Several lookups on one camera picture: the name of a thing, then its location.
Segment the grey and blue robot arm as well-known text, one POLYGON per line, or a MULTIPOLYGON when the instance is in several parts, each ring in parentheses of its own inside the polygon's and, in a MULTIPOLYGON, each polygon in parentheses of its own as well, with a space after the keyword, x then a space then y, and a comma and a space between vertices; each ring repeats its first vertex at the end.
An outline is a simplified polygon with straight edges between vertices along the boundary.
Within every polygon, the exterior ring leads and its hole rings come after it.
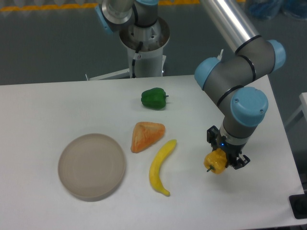
MULTIPOLYGON (((194 78, 224 114, 220 128, 207 130, 212 152, 204 161, 208 171, 249 163, 242 149, 268 109, 266 95, 249 84, 279 69, 286 60, 283 45, 264 40, 234 0, 203 0, 202 6, 235 54, 227 62, 210 57, 200 63, 194 78)), ((104 0, 95 8, 106 32, 119 31, 127 49, 131 78, 162 76, 163 47, 170 37, 158 16, 155 0, 104 0)))

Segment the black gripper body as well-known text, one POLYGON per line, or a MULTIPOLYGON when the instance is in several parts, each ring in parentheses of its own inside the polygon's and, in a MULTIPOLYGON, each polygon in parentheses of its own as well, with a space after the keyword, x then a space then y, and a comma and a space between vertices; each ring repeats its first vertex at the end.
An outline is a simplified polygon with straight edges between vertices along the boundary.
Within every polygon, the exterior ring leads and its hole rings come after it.
POLYGON ((226 153, 227 166, 233 166, 239 154, 242 154, 242 141, 231 136, 222 125, 217 136, 217 148, 221 148, 226 153))

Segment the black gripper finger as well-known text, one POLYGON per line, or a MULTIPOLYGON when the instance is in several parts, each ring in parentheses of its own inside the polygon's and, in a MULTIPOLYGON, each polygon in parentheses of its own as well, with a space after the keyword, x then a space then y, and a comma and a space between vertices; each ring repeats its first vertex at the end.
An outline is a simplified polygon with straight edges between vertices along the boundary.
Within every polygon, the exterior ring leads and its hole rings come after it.
POLYGON ((207 130, 207 142, 211 145, 213 150, 217 149, 218 134, 219 134, 219 129, 215 126, 212 126, 207 130))
POLYGON ((249 163, 249 157, 246 155, 239 154, 239 157, 236 159, 235 163, 233 164, 234 169, 240 169, 245 167, 249 163))

